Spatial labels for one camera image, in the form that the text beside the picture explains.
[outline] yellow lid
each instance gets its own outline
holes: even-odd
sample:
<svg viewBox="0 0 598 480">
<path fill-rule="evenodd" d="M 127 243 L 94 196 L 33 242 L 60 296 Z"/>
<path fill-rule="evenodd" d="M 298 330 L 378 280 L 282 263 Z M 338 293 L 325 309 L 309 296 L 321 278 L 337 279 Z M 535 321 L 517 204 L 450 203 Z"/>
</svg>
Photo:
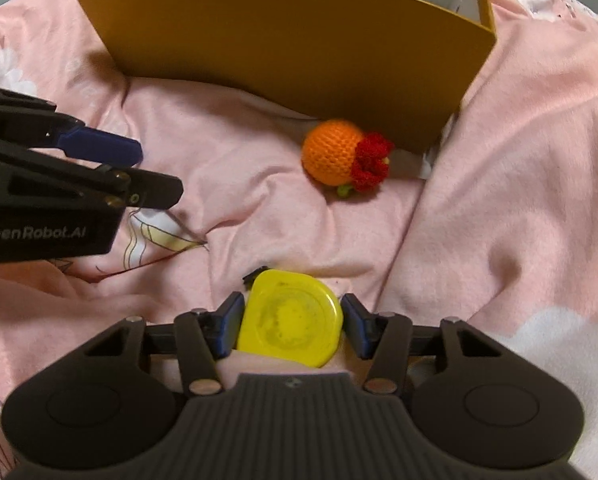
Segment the yellow lid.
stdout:
<svg viewBox="0 0 598 480">
<path fill-rule="evenodd" d="M 339 300 L 322 282 L 265 270 L 252 286 L 237 350 L 321 367 L 337 350 L 342 324 Z"/>
</svg>

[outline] yellow cardboard box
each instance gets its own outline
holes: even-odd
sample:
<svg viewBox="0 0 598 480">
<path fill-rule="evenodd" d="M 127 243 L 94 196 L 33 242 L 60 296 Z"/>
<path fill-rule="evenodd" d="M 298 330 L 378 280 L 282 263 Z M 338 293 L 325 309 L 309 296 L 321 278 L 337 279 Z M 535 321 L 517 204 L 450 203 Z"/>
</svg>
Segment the yellow cardboard box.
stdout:
<svg viewBox="0 0 598 480">
<path fill-rule="evenodd" d="M 79 0 L 131 76 L 240 88 L 422 153 L 495 43 L 488 0 Z"/>
</svg>

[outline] orange crocheted ball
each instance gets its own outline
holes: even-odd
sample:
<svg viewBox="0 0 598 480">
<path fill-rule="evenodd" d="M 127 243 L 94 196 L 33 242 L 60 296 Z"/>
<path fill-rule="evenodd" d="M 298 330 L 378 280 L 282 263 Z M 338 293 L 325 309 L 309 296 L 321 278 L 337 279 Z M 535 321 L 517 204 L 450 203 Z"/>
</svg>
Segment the orange crocheted ball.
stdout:
<svg viewBox="0 0 598 480">
<path fill-rule="evenodd" d="M 355 148 L 362 139 L 364 133 L 348 121 L 325 121 L 303 142 L 303 167 L 311 177 L 326 186 L 347 184 L 351 181 L 350 168 L 355 160 Z"/>
</svg>

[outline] metal pin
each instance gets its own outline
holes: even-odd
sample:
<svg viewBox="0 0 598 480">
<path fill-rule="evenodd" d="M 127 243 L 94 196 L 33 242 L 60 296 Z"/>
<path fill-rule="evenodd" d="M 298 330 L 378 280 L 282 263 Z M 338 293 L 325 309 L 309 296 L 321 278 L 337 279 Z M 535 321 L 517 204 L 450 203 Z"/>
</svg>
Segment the metal pin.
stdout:
<svg viewBox="0 0 598 480">
<path fill-rule="evenodd" d="M 121 180 L 130 180 L 130 175 L 127 174 L 125 171 L 115 170 L 112 172 L 112 175 L 116 178 L 120 178 Z"/>
<path fill-rule="evenodd" d="M 188 389 L 198 396 L 210 396 L 221 391 L 221 384 L 214 379 L 197 379 L 190 383 Z"/>
<path fill-rule="evenodd" d="M 377 377 L 365 381 L 364 389 L 371 394 L 389 395 L 397 391 L 397 384 L 393 380 Z"/>
<path fill-rule="evenodd" d="M 284 383 L 288 388 L 298 388 L 299 386 L 301 386 L 301 384 L 303 384 L 301 382 L 301 379 L 297 379 L 296 377 L 291 377 L 287 380 L 285 380 Z"/>
<path fill-rule="evenodd" d="M 108 195 L 105 198 L 106 204 L 108 204 L 110 207 L 123 207 L 124 201 L 121 200 L 118 196 L 112 196 L 112 195 Z"/>
</svg>

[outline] pink bedsheet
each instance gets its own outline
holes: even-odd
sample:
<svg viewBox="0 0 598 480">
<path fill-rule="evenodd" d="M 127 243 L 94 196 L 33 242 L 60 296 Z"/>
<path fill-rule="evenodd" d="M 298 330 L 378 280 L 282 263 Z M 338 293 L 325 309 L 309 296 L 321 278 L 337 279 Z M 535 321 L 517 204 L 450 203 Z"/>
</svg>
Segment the pink bedsheet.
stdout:
<svg viewBox="0 0 598 480">
<path fill-rule="evenodd" d="M 214 308 L 265 264 L 492 333 L 582 398 L 573 462 L 598 479 L 598 16 L 574 0 L 492 2 L 498 45 L 427 181 L 401 153 L 377 197 L 346 202 L 301 170 L 309 118 L 123 76 L 76 0 L 0 7 L 0 86 L 140 140 L 142 167 L 185 185 L 170 214 L 130 211 L 110 254 L 0 266 L 0 402 L 116 320 Z M 342 348 L 323 370 L 362 368 Z M 228 385 L 298 369 L 240 352 L 220 364 Z M 0 442 L 0 476 L 11 461 Z"/>
</svg>

